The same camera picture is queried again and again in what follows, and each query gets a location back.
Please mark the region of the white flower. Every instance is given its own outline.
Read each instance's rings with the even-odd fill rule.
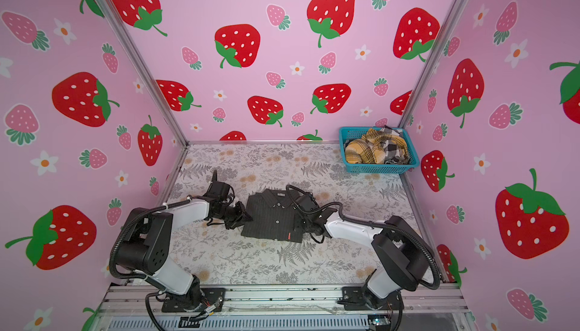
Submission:
[[[290,69],[292,70],[292,75],[294,75],[294,74],[302,75],[302,71],[304,70],[304,66],[301,66],[300,62],[296,62],[296,64],[294,64],[293,66],[290,66]]]
[[[3,75],[6,78],[10,78],[8,67],[11,66],[12,63],[14,63],[12,60],[0,57],[0,75]]]
[[[368,117],[368,115],[370,115],[371,112],[372,112],[372,110],[369,110],[368,106],[366,106],[366,108],[361,108],[361,117],[362,116]]]
[[[491,318],[489,317],[489,315],[486,313],[485,314],[485,328],[487,328],[489,331],[501,331],[499,329],[499,324],[498,324],[498,319],[496,318]]]
[[[36,310],[34,312],[34,320],[28,322],[24,327],[25,330],[39,331],[41,327],[47,327],[50,325],[50,313],[52,312],[52,307],[46,311]]]
[[[101,268],[101,272],[105,274],[105,278],[111,275],[111,272],[108,270],[108,263],[109,258],[107,258],[107,263],[105,264],[105,266]]]
[[[511,67],[515,68],[520,61],[528,57],[528,52],[525,50],[528,44],[528,39],[524,40],[520,45],[513,43],[510,47],[510,53],[505,58],[505,62],[511,62]]]
[[[479,253],[479,255],[482,256],[482,259],[485,260],[485,255],[491,254],[489,248],[485,246],[485,239],[477,240],[477,238],[474,238],[473,240],[475,240],[475,248],[473,251]]]
[[[473,23],[473,27],[481,27],[483,25],[483,18],[487,15],[489,8],[485,8],[485,5],[482,4],[482,7],[473,15],[475,22]]]
[[[214,98],[217,98],[218,100],[220,100],[220,102],[223,102],[223,99],[227,98],[227,96],[223,94],[223,90],[219,92],[214,90]]]
[[[61,23],[57,18],[54,18],[54,23],[56,24],[54,33],[61,36],[66,44],[70,44],[71,40],[76,40],[76,35],[71,32],[70,23]]]
[[[355,49],[354,52],[357,53],[357,56],[354,59],[366,60],[366,55],[370,54],[371,50],[367,49],[366,44],[364,44],[360,49]]]
[[[137,93],[141,93],[143,94],[143,84],[141,83],[141,80],[139,78],[137,78],[134,82],[133,85],[135,86],[135,92]]]
[[[435,223],[437,222],[437,219],[439,219],[439,218],[438,218],[438,217],[437,217],[437,215],[435,214],[435,210],[432,210],[432,211],[429,213],[429,219],[431,219],[431,221],[433,222],[433,224],[435,224]]]
[[[473,160],[475,161],[473,171],[479,170],[479,172],[482,173],[482,175],[485,175],[485,169],[489,168],[489,165],[491,165],[491,162],[485,161],[485,154],[482,153],[482,155],[479,157],[474,156]]]
[[[38,175],[42,175],[47,171],[51,173],[56,172],[56,167],[54,164],[59,160],[56,156],[48,156],[48,153],[44,150],[40,153],[40,159],[32,159],[30,161],[34,166],[38,166]]]
[[[127,179],[129,178],[129,174],[123,172],[123,170],[119,171],[119,176],[115,176],[115,180],[119,182],[119,187],[123,185],[129,185]]]

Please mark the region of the blue plastic basket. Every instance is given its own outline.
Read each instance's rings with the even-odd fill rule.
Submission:
[[[402,174],[411,168],[416,168],[419,166],[419,158],[415,147],[411,142],[411,138],[407,131],[399,127],[391,127],[395,130],[402,130],[402,138],[407,142],[407,148],[409,149],[409,154],[411,156],[409,164],[407,165],[392,165],[392,164],[381,164],[381,163],[348,163],[344,157],[344,147],[346,143],[350,140],[360,139],[366,132],[374,128],[375,130],[380,130],[381,127],[341,127],[340,128],[340,154],[342,155],[342,161],[346,165],[346,171],[349,173],[383,173],[383,174]]]

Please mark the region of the plaid cloth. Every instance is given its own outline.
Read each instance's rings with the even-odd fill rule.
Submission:
[[[352,140],[344,150],[348,163],[409,163],[407,142],[400,132],[388,126],[380,131],[369,129],[362,138]]]

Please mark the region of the strawberry wallpaper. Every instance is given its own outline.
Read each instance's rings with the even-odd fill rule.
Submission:
[[[112,0],[190,141],[397,125],[452,0]]]
[[[94,0],[0,3],[2,328],[86,330],[180,148]]]
[[[407,127],[413,188],[479,330],[575,329],[579,6],[470,0]]]

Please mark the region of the metal grille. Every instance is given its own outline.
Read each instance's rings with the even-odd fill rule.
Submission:
[[[367,315],[271,315],[271,316],[216,316],[191,325],[180,316],[160,316],[157,321],[167,330],[242,331],[242,330],[368,330]],[[109,331],[155,330],[149,317],[116,316]]]

